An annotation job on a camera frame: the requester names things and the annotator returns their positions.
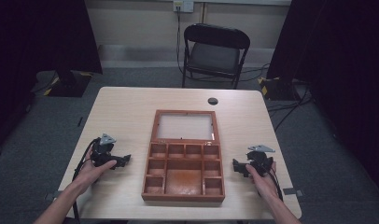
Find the white wall socket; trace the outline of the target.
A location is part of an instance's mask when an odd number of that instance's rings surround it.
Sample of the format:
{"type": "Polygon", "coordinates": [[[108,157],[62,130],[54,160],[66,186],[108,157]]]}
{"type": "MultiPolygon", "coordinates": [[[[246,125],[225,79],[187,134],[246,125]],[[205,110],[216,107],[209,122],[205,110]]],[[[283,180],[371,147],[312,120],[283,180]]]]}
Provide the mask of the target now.
{"type": "Polygon", "coordinates": [[[192,0],[174,0],[173,11],[192,13],[194,11],[194,2],[192,0]]]}

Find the grey table bracket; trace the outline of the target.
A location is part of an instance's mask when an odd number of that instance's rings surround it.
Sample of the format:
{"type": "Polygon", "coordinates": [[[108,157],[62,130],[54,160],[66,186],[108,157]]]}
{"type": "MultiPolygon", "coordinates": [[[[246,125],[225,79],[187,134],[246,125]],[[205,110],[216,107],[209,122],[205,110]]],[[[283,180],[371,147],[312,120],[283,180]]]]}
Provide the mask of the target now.
{"type": "Polygon", "coordinates": [[[54,201],[58,196],[60,195],[60,192],[58,190],[55,190],[51,193],[47,193],[44,197],[46,201],[54,201]]]}
{"type": "Polygon", "coordinates": [[[285,188],[283,189],[283,192],[285,195],[296,195],[297,197],[302,197],[303,191],[301,189],[295,189],[295,188],[285,188]]]}

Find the person's left hand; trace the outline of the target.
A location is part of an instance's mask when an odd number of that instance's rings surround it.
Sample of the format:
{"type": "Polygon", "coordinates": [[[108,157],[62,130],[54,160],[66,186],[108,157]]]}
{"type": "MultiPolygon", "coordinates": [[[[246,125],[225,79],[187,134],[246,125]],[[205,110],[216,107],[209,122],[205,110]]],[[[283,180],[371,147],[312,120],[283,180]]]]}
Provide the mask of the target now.
{"type": "Polygon", "coordinates": [[[86,160],[83,162],[79,174],[72,182],[75,187],[75,193],[77,196],[84,193],[87,188],[94,183],[105,171],[115,166],[116,160],[108,161],[107,163],[95,167],[91,161],[91,152],[88,151],[86,154],[86,160]]]}

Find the black stand base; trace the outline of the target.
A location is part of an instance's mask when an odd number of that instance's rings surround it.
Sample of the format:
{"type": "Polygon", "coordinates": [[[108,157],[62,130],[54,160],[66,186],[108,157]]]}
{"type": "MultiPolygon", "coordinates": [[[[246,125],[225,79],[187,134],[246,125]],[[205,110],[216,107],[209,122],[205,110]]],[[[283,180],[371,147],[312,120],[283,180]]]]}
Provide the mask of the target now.
{"type": "Polygon", "coordinates": [[[92,78],[89,73],[58,71],[58,77],[45,92],[46,96],[53,97],[81,97],[92,78]]]}
{"type": "Polygon", "coordinates": [[[300,99],[294,84],[291,81],[282,80],[280,77],[258,79],[262,95],[271,101],[298,101],[300,99]]]}

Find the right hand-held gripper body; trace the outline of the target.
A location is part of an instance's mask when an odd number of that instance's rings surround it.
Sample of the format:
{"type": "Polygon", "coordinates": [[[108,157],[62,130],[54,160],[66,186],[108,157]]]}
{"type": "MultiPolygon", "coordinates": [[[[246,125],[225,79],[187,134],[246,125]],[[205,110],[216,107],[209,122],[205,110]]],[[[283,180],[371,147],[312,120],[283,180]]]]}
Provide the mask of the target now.
{"type": "Polygon", "coordinates": [[[256,169],[259,175],[267,174],[273,165],[274,158],[268,157],[266,152],[275,153],[275,150],[265,145],[249,147],[247,158],[251,160],[251,165],[256,169]]]}

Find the person's right hand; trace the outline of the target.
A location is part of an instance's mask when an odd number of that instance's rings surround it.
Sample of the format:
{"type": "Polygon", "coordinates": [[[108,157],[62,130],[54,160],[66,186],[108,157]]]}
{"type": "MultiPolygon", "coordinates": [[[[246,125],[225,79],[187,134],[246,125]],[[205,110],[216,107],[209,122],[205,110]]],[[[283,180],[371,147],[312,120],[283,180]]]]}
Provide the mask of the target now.
{"type": "Polygon", "coordinates": [[[260,197],[265,202],[279,199],[276,186],[271,177],[268,175],[260,176],[256,169],[249,164],[246,166],[246,169],[248,170],[249,177],[255,185],[256,190],[260,194],[260,197]]]}

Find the brown wooden compartment box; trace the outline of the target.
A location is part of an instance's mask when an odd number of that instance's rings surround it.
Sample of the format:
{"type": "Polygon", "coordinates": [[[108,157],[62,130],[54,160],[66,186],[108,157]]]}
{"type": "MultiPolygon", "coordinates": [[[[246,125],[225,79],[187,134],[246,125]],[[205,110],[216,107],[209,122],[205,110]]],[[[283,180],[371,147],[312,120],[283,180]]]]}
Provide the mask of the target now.
{"type": "Polygon", "coordinates": [[[142,198],[167,202],[224,201],[222,156],[214,111],[155,113],[142,198]]]}

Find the dark curtain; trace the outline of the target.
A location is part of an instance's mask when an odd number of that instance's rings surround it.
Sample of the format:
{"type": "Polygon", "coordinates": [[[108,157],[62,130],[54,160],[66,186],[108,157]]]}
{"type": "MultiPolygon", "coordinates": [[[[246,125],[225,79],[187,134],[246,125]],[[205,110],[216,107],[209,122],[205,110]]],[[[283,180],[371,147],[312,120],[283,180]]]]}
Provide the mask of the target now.
{"type": "Polygon", "coordinates": [[[268,76],[310,83],[379,188],[379,0],[291,0],[268,76]]]}
{"type": "Polygon", "coordinates": [[[36,74],[63,69],[102,72],[85,0],[0,0],[0,144],[31,103],[36,74]]]}

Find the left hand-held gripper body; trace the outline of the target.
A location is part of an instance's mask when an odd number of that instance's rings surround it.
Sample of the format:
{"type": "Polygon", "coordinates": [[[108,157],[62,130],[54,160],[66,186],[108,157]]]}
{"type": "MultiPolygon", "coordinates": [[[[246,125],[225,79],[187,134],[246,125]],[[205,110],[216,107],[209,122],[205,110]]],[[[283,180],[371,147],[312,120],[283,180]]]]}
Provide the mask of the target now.
{"type": "Polygon", "coordinates": [[[96,167],[102,166],[109,161],[120,161],[121,157],[111,155],[115,142],[116,140],[106,133],[96,139],[91,150],[91,160],[96,167]]]}

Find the black folding chair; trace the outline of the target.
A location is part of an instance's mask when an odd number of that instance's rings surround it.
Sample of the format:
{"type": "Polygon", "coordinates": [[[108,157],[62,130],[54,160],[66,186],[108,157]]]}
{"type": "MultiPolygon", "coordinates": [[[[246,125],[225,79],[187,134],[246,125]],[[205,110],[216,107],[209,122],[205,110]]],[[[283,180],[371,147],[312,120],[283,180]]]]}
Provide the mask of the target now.
{"type": "Polygon", "coordinates": [[[184,31],[185,54],[182,87],[187,72],[232,81],[236,89],[250,38],[243,31],[206,23],[195,23],[184,31]]]}

